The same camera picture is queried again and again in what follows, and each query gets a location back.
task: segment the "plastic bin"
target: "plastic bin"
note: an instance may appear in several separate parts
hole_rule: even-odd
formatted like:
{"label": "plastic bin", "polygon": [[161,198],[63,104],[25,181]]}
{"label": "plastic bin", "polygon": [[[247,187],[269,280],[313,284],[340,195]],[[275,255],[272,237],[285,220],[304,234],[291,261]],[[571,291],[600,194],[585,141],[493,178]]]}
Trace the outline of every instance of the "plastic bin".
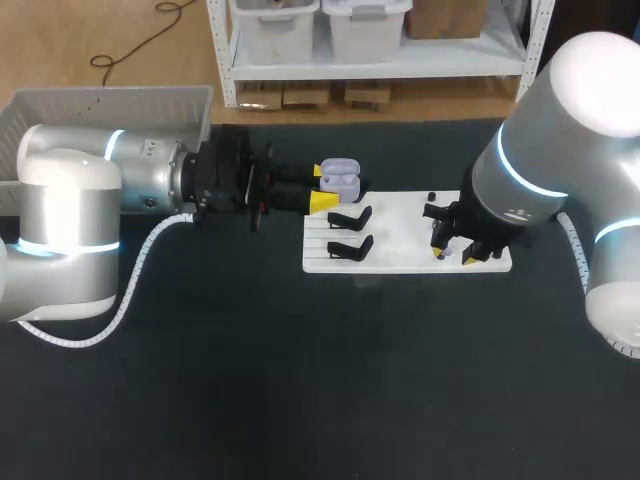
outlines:
{"label": "plastic bin", "polygon": [[320,0],[232,0],[240,38],[258,65],[308,63],[313,53],[313,14]]}
{"label": "plastic bin", "polygon": [[382,63],[400,52],[404,14],[412,0],[323,0],[331,18],[337,63]]}
{"label": "plastic bin", "polygon": [[213,88],[80,87],[16,91],[0,112],[0,216],[17,215],[18,145],[33,125],[123,128],[179,138],[191,151],[209,137]]}

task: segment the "white board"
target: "white board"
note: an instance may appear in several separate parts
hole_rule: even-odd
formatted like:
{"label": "white board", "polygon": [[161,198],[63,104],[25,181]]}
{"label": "white board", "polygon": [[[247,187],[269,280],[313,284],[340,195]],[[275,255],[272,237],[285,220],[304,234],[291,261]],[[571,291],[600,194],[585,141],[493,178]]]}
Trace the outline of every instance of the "white board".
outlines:
{"label": "white board", "polygon": [[[458,199],[458,191],[435,192],[438,206]],[[410,274],[489,273],[511,270],[511,253],[504,249],[500,259],[462,265],[462,251],[471,240],[455,237],[449,243],[452,255],[438,260],[431,251],[433,219],[423,217],[428,192],[368,192],[358,204],[342,204],[304,218],[302,268],[308,273]],[[371,206],[373,214],[361,232],[330,228],[327,213],[359,217]],[[329,258],[327,242],[359,247],[373,235],[373,248],[362,262]]]}

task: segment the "white storage bin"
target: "white storage bin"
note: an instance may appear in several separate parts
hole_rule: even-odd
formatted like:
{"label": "white storage bin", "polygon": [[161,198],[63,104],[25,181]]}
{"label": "white storage bin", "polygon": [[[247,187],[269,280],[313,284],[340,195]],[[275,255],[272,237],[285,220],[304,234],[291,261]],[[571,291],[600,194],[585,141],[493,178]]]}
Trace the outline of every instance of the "white storage bin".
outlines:
{"label": "white storage bin", "polygon": [[232,0],[240,37],[255,64],[308,63],[320,0]]}
{"label": "white storage bin", "polygon": [[400,52],[404,14],[412,0],[323,0],[331,17],[336,63],[391,62]]}

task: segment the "black table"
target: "black table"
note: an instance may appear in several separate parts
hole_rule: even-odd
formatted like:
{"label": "black table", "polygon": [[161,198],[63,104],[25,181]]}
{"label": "black table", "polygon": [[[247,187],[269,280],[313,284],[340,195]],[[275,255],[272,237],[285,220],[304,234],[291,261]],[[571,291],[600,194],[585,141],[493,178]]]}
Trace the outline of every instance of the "black table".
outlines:
{"label": "black table", "polygon": [[[252,135],[283,161],[356,158],[378,190],[445,190],[498,126]],[[121,293],[157,221],[123,220]],[[0,478],[638,475],[640,363],[589,325],[558,224],[513,248],[509,274],[354,278],[303,273],[302,223],[275,213],[258,235],[233,217],[168,231],[123,324],[94,348],[1,326]],[[47,328],[83,338],[108,319]]]}

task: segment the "wooden floor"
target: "wooden floor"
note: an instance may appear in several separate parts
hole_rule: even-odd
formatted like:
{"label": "wooden floor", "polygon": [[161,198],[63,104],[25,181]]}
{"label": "wooden floor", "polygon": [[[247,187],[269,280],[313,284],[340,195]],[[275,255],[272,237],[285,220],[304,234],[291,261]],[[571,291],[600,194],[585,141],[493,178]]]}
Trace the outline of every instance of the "wooden floor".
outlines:
{"label": "wooden floor", "polygon": [[[171,23],[154,11],[157,0],[0,0],[0,106],[23,87],[99,85],[97,54],[119,58]],[[205,0],[184,10],[174,29],[117,65],[109,84],[210,84],[219,92],[217,63]],[[223,106],[214,95],[214,123],[340,123],[422,121],[506,116],[516,78],[430,79],[399,82],[385,112],[249,112]]]}

